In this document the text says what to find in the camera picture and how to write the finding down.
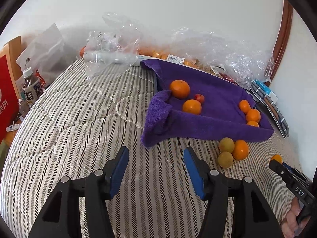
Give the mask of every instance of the striped bedding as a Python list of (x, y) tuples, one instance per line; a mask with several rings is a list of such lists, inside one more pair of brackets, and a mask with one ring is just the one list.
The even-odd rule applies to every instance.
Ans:
[[(292, 194), (268, 161), (281, 154), (299, 168), (293, 148), (278, 131), (250, 143), (250, 155), (230, 169), (217, 164), (218, 141), (173, 138), (147, 149), (140, 143), (153, 73), (131, 67), (121, 76), (86, 80), (83, 59), (74, 62), (36, 102), (10, 148), (0, 187), (0, 211), (16, 237), (28, 236), (41, 207), (63, 176), (86, 177), (114, 158), (120, 146), (130, 160), (118, 195), (107, 202), (116, 237), (197, 237), (206, 202), (195, 195), (183, 162), (192, 146), (211, 169), (231, 178), (251, 176), (280, 221)], [(88, 237), (84, 200), (81, 231)], [(233, 200), (228, 201), (224, 237), (231, 236)]]

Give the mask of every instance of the red shopping bag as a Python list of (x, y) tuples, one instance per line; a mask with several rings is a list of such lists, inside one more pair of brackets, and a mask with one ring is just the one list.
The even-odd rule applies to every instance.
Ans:
[(11, 123), (19, 111), (19, 103), (16, 98), (11, 81), (7, 58), (0, 58), (0, 142), (5, 137), (6, 127)]

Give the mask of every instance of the brown wooden trim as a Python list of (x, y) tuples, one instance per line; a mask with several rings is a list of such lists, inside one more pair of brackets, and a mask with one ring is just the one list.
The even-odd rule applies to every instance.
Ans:
[(293, 17), (293, 6), (287, 0), (284, 0), (281, 26), (280, 26), (280, 30), (276, 39), (274, 49), (273, 49), (273, 58), (274, 58), (275, 65), (271, 75), (271, 80), (273, 80), (276, 74), (276, 71), (278, 70), (278, 67), (283, 58), (283, 55), (287, 46), (289, 34), (291, 32), (292, 17)]

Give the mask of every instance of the human hand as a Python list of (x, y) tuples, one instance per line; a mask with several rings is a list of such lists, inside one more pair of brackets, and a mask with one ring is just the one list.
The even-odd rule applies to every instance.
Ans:
[(299, 215), (301, 209), (298, 203), (298, 198), (292, 199), (291, 210), (287, 212), (285, 219), (281, 222), (281, 229), (285, 238), (294, 238), (295, 232), (298, 235), (308, 223), (309, 218), (304, 219), (299, 225), (296, 217)]

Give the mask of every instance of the purple cloth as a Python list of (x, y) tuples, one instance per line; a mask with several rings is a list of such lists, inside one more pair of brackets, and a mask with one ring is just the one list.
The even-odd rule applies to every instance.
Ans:
[[(154, 70), (158, 86), (147, 110), (141, 141), (151, 147), (162, 140), (174, 137), (220, 140), (224, 137), (249, 142), (270, 138), (274, 130), (265, 114), (261, 113), (260, 127), (246, 125), (245, 114), (238, 104), (245, 99), (251, 107), (255, 102), (241, 87), (223, 79), (158, 59), (141, 61), (143, 68)], [(191, 92), (179, 100), (171, 96), (169, 85), (174, 80), (186, 81)], [(182, 105), (195, 94), (205, 96), (200, 115), (182, 112)]]

